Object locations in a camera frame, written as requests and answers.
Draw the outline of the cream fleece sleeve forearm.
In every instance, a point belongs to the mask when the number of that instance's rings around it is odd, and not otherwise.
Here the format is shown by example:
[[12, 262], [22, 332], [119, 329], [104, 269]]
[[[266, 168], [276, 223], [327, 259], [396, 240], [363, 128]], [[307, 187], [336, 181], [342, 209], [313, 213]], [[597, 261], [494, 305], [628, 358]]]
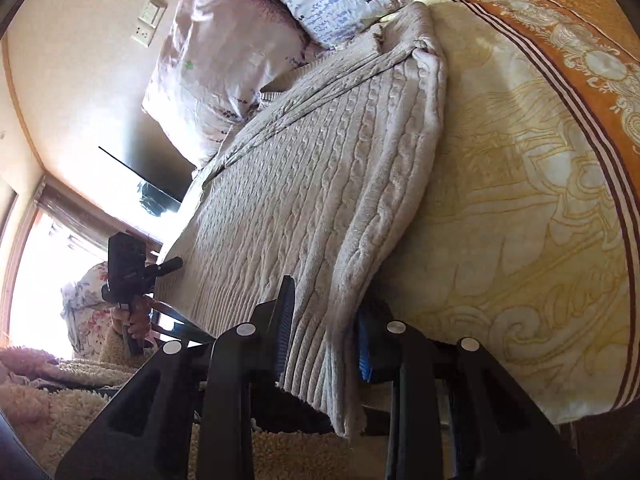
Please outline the cream fleece sleeve forearm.
[[1, 352], [6, 479], [344, 479], [352, 449], [326, 416], [280, 390], [274, 330], [142, 365]]

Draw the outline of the person's left hand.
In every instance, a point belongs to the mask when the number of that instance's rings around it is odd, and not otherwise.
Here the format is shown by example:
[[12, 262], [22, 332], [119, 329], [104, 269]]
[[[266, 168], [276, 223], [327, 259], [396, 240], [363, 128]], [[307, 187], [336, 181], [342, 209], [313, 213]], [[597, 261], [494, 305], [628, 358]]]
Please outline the person's left hand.
[[111, 319], [114, 331], [119, 335], [127, 333], [137, 341], [140, 348], [144, 347], [144, 341], [151, 333], [151, 310], [154, 301], [149, 296], [134, 298], [134, 303], [129, 310], [114, 307], [111, 308]]

